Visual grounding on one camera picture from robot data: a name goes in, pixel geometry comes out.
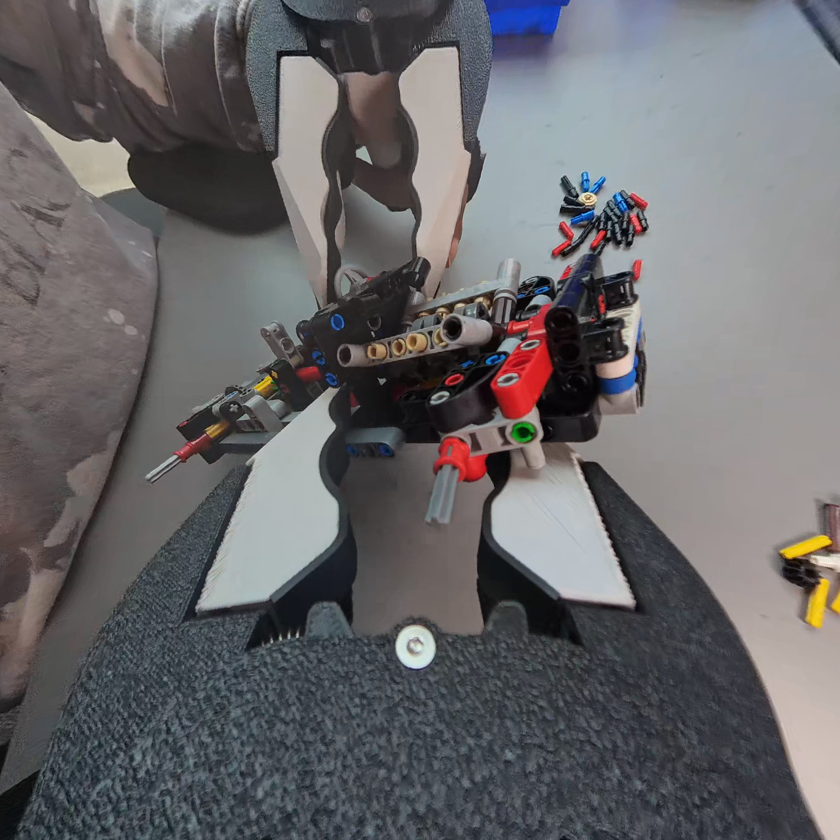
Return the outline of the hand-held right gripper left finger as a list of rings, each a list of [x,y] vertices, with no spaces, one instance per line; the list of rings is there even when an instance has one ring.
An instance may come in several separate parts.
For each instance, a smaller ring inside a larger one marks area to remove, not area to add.
[[[350,418],[350,392],[325,392],[250,459],[197,615],[305,615],[352,594],[357,552],[340,492]]]

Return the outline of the person's left forearm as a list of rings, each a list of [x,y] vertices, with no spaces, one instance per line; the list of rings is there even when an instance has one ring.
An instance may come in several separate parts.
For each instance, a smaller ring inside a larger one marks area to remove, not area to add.
[[[246,77],[254,2],[2,1],[2,83],[74,141],[116,141],[147,199],[261,234],[287,211]]]

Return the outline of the blue plastic bin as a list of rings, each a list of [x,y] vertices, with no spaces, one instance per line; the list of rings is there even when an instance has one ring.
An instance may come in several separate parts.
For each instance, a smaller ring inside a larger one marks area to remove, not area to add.
[[[553,37],[570,1],[485,1],[494,39]]]

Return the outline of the brick toy car model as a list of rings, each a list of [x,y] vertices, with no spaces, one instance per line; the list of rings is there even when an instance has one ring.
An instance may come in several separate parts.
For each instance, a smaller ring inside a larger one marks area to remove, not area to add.
[[[338,474],[350,458],[393,457],[404,443],[434,444],[443,501],[429,521],[448,522],[455,489],[487,473],[488,457],[519,452],[541,466],[540,445],[593,439],[605,414],[644,404],[646,342],[637,283],[642,261],[606,275],[601,247],[558,280],[520,278],[514,259],[495,280],[427,301],[425,259],[368,276],[341,268],[338,296],[292,338],[261,329],[273,355],[257,374],[193,408],[184,444],[145,480],[153,484],[198,455],[255,455],[320,397],[338,429],[316,433],[315,452]]]

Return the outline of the person's camouflage clothing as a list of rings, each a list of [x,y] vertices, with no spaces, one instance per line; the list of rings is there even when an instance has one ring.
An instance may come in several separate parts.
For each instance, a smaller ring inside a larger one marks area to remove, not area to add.
[[[143,372],[152,234],[84,190],[2,87],[2,713],[107,481]]]

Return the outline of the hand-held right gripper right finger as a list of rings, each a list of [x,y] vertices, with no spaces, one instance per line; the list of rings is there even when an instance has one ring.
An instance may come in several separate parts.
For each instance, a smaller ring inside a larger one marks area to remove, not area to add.
[[[555,600],[635,609],[580,459],[567,445],[543,453],[538,469],[520,449],[488,459],[494,488],[482,511],[482,546]]]

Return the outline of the pile of black blue pins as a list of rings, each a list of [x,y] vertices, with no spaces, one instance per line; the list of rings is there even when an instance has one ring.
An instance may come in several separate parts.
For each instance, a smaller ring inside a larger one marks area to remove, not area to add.
[[[617,190],[608,194],[607,178],[593,178],[583,171],[577,182],[563,174],[560,178],[558,236],[560,240],[550,252],[553,259],[571,257],[587,247],[594,256],[613,245],[630,249],[639,236],[649,230],[648,201],[635,192]]]

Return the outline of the person's left hand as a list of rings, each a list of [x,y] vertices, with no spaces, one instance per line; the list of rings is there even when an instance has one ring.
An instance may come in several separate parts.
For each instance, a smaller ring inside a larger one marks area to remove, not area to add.
[[[393,212],[410,209],[413,140],[403,127],[397,75],[355,71],[343,77],[343,84],[353,140],[368,155],[367,160],[354,157],[352,183]]]

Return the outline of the cluster of small yellow pegs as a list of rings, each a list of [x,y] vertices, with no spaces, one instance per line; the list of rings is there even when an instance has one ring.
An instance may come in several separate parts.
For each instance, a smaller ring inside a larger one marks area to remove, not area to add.
[[[828,613],[839,614],[839,505],[826,502],[822,530],[779,550],[781,577],[803,596],[802,620],[823,627]]]

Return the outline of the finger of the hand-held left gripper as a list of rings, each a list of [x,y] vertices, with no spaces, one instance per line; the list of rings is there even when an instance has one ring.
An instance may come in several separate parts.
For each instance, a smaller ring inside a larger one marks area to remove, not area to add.
[[[325,306],[336,298],[344,244],[347,103],[339,79],[311,56],[279,58],[277,92],[273,167],[308,283]]]
[[[414,141],[414,252],[431,266],[423,293],[434,296],[465,206],[469,173],[458,48],[425,48],[399,76],[398,90]]]

